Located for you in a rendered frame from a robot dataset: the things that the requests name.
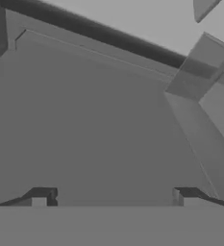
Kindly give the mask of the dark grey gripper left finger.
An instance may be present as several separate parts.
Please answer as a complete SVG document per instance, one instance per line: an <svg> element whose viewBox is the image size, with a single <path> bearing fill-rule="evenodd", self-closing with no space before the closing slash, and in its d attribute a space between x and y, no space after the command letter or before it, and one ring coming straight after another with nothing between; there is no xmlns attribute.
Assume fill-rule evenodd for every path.
<svg viewBox="0 0 224 246"><path fill-rule="evenodd" d="M56 187L33 187L21 197L0 203L0 207L56 207L57 197Z"/></svg>

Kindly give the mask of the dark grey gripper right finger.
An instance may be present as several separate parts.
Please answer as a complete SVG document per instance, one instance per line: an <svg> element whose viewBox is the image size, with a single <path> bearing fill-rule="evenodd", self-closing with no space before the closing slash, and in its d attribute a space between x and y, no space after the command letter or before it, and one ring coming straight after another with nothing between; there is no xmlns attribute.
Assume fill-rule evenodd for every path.
<svg viewBox="0 0 224 246"><path fill-rule="evenodd" d="M172 190L173 205L191 206L223 206L224 201L213 198L197 187L174 187Z"/></svg>

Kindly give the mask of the grey fridge door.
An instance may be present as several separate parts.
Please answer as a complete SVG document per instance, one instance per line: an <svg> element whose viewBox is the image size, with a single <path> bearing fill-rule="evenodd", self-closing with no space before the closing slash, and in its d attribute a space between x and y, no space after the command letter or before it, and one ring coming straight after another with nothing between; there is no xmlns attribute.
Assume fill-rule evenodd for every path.
<svg viewBox="0 0 224 246"><path fill-rule="evenodd" d="M167 206L176 186L224 200L153 61L7 12L0 58L0 203L35 186L64 206Z"/></svg>

